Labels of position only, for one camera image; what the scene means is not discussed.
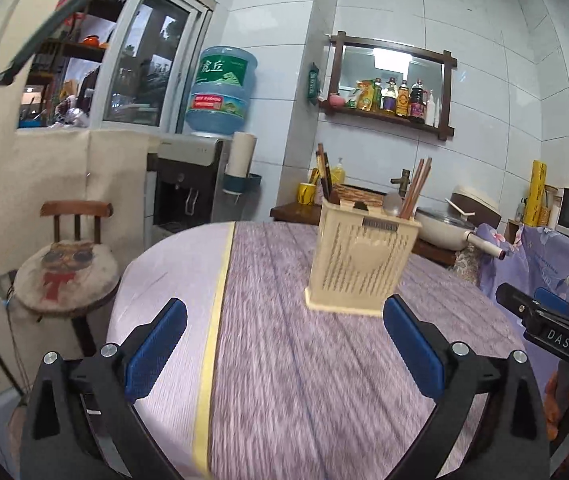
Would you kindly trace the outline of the wooden wall shelf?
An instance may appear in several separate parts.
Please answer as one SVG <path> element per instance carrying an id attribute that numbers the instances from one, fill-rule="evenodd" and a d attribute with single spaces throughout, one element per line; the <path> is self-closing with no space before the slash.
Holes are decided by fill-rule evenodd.
<path id="1" fill-rule="evenodd" d="M 333 53 L 327 96 L 321 109 L 391 122 L 429 132 L 441 141 L 454 136 L 449 125 L 454 70 L 452 52 L 382 39 L 351 36 L 337 32 L 330 37 Z M 421 79 L 428 91 L 428 108 L 423 124 L 395 114 L 397 90 L 406 79 L 409 89 Z"/>

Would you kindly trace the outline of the blue water jug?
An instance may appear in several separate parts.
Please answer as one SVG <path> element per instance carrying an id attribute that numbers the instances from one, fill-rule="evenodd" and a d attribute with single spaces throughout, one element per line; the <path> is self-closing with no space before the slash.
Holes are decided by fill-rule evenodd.
<path id="1" fill-rule="evenodd" d="M 185 122 L 189 128 L 219 136 L 241 131 L 249 113 L 257 65 L 256 57 L 243 49 L 204 49 L 187 102 Z"/>

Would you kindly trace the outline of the dark soy sauce bottle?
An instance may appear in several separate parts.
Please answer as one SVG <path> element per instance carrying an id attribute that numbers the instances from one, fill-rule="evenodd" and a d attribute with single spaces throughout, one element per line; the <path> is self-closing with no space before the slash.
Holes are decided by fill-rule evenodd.
<path id="1" fill-rule="evenodd" d="M 423 88 L 423 81 L 418 79 L 411 87 L 409 97 L 409 119 L 412 122 L 423 124 L 426 120 L 428 108 L 428 91 Z"/>

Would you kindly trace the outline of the purple floral cloth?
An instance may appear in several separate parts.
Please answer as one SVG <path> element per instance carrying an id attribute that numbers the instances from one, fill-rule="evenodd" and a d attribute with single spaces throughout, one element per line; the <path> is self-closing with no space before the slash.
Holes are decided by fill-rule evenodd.
<path id="1" fill-rule="evenodd" d="M 487 224 L 479 237 L 505 250 L 504 259 L 481 258 L 479 289 L 494 301 L 497 287 L 508 283 L 533 297 L 543 288 L 569 302 L 569 237 L 547 228 L 521 226 L 513 244 Z"/>

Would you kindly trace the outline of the woven pattern basin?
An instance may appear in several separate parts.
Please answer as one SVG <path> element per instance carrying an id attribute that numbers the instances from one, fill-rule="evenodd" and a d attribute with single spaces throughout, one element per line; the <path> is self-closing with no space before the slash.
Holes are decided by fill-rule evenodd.
<path id="1" fill-rule="evenodd" d="M 339 200 L 341 200 L 342 203 L 355 205 L 357 202 L 362 202 L 368 208 L 381 208 L 383 199 L 385 198 L 385 193 L 338 183 L 333 185 L 333 191 L 337 193 Z"/>

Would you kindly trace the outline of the brown wooden chopstick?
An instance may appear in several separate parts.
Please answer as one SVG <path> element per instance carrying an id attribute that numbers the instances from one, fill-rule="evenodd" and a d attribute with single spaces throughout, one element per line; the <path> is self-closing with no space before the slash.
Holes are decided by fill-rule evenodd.
<path id="1" fill-rule="evenodd" d="M 432 165 L 432 158 L 428 157 L 427 159 L 425 159 L 425 166 L 423 166 L 423 171 L 422 171 L 422 175 L 421 175 L 421 180 L 419 182 L 419 186 L 417 188 L 417 191 L 414 195 L 414 200 L 413 203 L 411 204 L 411 217 L 414 214 L 414 209 L 416 207 L 417 204 L 417 200 L 422 192 L 422 188 L 425 186 L 426 180 L 429 177 L 429 173 L 431 170 L 431 165 Z"/>

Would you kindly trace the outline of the paper towel roll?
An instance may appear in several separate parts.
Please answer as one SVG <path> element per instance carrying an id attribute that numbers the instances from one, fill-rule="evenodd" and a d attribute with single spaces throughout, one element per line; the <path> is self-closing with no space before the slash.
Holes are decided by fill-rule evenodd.
<path id="1" fill-rule="evenodd" d="M 249 132 L 236 131 L 232 137 L 226 174 L 244 179 L 248 174 L 253 159 L 257 138 Z"/>

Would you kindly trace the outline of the window with white frame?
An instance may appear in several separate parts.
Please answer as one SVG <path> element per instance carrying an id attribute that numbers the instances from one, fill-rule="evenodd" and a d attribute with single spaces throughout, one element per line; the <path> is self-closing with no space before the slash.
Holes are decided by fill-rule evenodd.
<path id="1" fill-rule="evenodd" d="M 21 128 L 178 133 L 214 0 L 90 0 L 44 40 Z"/>

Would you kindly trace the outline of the yellow soap bottle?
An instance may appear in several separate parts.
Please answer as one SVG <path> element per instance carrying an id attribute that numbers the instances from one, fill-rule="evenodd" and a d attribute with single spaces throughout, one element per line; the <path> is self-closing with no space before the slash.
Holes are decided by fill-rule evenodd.
<path id="1" fill-rule="evenodd" d="M 345 169 L 342 164 L 342 158 L 339 158 L 338 163 L 330 169 L 330 176 L 333 185 L 342 185 L 345 182 Z"/>

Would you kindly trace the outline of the brass faucet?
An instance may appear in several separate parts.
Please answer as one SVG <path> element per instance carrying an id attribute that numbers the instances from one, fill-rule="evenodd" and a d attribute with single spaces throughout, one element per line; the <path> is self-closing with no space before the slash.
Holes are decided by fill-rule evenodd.
<path id="1" fill-rule="evenodd" d="M 399 196 L 404 198 L 407 194 L 409 185 L 411 184 L 411 170 L 403 169 L 401 176 L 399 178 L 392 178 L 390 183 L 391 185 L 397 186 L 397 193 L 399 193 Z"/>

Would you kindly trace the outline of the cream plastic utensil basket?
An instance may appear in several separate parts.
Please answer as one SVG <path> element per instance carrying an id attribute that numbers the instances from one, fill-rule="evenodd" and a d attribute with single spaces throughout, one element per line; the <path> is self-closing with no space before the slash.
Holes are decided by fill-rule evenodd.
<path id="1" fill-rule="evenodd" d="M 421 224 L 324 201 L 305 289 L 309 309 L 336 314 L 382 315 L 413 252 Z"/>

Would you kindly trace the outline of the dark teal wall holder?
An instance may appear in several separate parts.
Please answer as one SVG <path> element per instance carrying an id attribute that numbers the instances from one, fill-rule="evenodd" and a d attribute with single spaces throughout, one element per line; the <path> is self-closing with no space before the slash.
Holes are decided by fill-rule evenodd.
<path id="1" fill-rule="evenodd" d="M 260 181 L 262 181 L 262 177 L 259 174 L 248 174 L 246 177 L 224 174 L 222 192 L 234 196 L 252 193 L 260 188 Z"/>

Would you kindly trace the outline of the grey water dispenser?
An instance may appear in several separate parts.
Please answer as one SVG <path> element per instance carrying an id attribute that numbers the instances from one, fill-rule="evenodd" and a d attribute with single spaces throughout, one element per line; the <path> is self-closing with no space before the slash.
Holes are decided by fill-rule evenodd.
<path id="1" fill-rule="evenodd" d="M 175 234 L 236 219 L 237 202 L 222 190 L 230 148 L 219 136 L 175 134 L 162 140 L 151 156 L 154 226 Z"/>

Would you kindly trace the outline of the grey plastic spoon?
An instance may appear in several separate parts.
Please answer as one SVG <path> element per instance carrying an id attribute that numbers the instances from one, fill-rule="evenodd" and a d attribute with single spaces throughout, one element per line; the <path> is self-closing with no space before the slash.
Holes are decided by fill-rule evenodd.
<path id="1" fill-rule="evenodd" d="M 383 211 L 392 217 L 401 218 L 404 208 L 404 199 L 399 193 L 390 192 L 382 200 Z"/>

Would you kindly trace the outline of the yellow oil bottle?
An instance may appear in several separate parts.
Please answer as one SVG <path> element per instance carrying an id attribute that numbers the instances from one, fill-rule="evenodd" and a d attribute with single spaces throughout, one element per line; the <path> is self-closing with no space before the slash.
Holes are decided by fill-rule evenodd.
<path id="1" fill-rule="evenodd" d="M 409 105 L 411 105 L 411 89 L 408 87 L 407 80 L 404 79 L 397 90 L 395 114 L 399 117 L 408 117 Z"/>

